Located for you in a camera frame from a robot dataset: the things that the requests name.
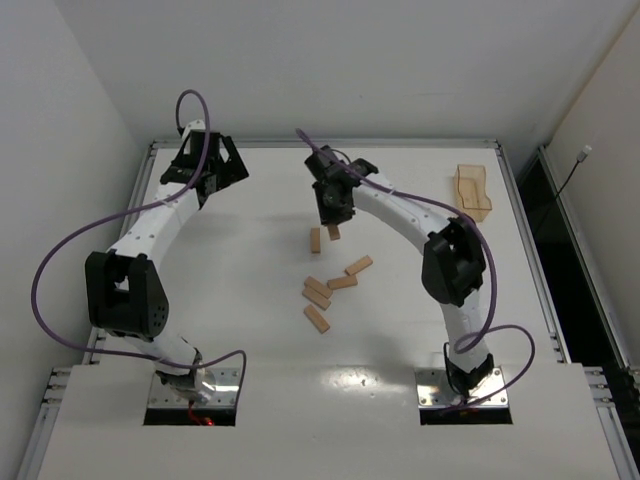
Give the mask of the wood block two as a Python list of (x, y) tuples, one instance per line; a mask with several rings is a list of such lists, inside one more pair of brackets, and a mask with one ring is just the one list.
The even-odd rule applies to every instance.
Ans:
[(327, 231), (328, 231), (329, 239), (331, 241), (336, 241), (341, 238), (341, 234), (337, 225), (328, 225)]

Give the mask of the wood block seven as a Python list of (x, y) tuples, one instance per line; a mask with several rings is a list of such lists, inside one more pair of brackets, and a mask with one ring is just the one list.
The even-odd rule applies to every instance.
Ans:
[(310, 229), (310, 251), (312, 254), (321, 253), (321, 230), (319, 227)]

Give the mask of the wood block one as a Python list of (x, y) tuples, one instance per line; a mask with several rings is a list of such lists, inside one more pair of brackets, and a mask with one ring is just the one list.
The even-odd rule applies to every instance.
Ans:
[(366, 268), (370, 267), (373, 264), (373, 260), (370, 256), (366, 255), (347, 266), (344, 269), (344, 272), (349, 276), (355, 276)]

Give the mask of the wood block three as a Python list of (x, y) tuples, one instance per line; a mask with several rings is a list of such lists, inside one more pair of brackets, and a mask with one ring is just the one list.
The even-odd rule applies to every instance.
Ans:
[(357, 284), (358, 284), (358, 279), (355, 275), (345, 275), (345, 276), (336, 277), (327, 281), (327, 286), (333, 291), (354, 287)]

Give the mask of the wood block six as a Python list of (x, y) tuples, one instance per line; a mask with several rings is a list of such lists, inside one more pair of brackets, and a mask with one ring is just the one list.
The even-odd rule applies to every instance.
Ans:
[(307, 305), (303, 312), (305, 317), (312, 323), (320, 334), (324, 334), (330, 329), (328, 321), (313, 305)]

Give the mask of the clear amber plastic box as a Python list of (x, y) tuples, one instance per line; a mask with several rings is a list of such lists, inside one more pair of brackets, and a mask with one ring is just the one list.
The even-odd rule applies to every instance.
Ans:
[(482, 223), (492, 211), (486, 179), (484, 166), (468, 164), (458, 164), (453, 177), (456, 206), (476, 223)]

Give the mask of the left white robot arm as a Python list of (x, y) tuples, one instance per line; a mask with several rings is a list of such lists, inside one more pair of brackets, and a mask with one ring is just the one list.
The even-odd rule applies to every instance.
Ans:
[(93, 252), (85, 261), (91, 324), (151, 357), (161, 383), (183, 395), (202, 390), (206, 370), (196, 347), (165, 330), (169, 300), (159, 268), (182, 227), (209, 197), (248, 176), (231, 137), (207, 133), (201, 120), (189, 123), (160, 177), (154, 208), (142, 212), (108, 251)]

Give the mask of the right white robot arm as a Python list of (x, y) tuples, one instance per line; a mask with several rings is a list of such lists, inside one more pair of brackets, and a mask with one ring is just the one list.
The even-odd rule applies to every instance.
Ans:
[(421, 282), (439, 303), (449, 341), (449, 382), (467, 397), (494, 367), (486, 342), (472, 335), (483, 327), (479, 310), (486, 259), (478, 234), (459, 216), (445, 217), (404, 198), (369, 161), (350, 164), (324, 146), (304, 161), (314, 178), (321, 223), (338, 226), (358, 211), (391, 227), (422, 255)]

